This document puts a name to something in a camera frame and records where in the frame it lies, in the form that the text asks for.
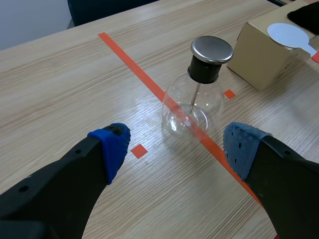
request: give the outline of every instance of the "glass bottle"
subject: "glass bottle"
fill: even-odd
[[[222,64],[233,56],[233,48],[214,36],[201,36],[191,44],[193,54],[187,73],[167,89],[162,123],[172,134],[202,139],[218,127],[224,94],[217,82]]]

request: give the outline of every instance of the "orange tape square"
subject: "orange tape square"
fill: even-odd
[[[138,146],[133,148],[131,152],[136,156],[136,158],[140,158],[144,154],[146,154],[148,151],[141,144],[139,144]]]
[[[231,90],[225,91],[225,92],[224,92],[224,95],[225,95],[227,98],[229,98],[229,99],[234,98],[234,97],[236,96],[235,93],[232,92]]]

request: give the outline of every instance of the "wood grain surface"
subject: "wood grain surface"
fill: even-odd
[[[161,127],[161,103],[98,37],[108,33],[162,88],[184,74],[191,41],[235,45],[245,21],[276,8],[265,0],[160,0],[0,52],[0,193],[60,159],[89,131],[129,126],[129,152],[99,198],[85,239],[272,239],[264,210],[199,142]],[[308,160],[319,152],[319,69],[312,62],[258,92],[223,67],[222,146],[232,121],[249,123]]]

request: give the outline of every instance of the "black cloth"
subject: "black cloth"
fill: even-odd
[[[319,35],[319,2],[303,6],[287,14],[290,21],[315,35]]]
[[[75,26],[127,11],[158,0],[68,0]]]

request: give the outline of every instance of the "orange tape line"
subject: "orange tape line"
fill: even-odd
[[[232,99],[234,98],[236,95],[234,92],[232,92],[231,90],[227,90],[224,92],[224,95],[228,98],[228,99]]]
[[[136,158],[140,158],[144,156],[148,151],[143,147],[143,145],[139,144],[138,146],[132,148],[131,152],[135,155]]]
[[[319,51],[312,57],[312,59],[319,63]]]
[[[165,92],[136,64],[122,49],[119,47],[108,34],[102,32],[99,37],[114,51],[115,54],[130,68],[130,70],[149,88],[150,91],[163,102]],[[179,120],[185,119],[187,115],[179,107],[179,105],[171,98],[167,100],[166,106],[175,113]],[[242,182],[237,174],[229,167],[224,151],[199,127],[195,122],[190,122],[195,137],[200,138],[200,143],[218,160],[218,162],[244,187],[244,189],[261,205],[258,198],[247,186]]]

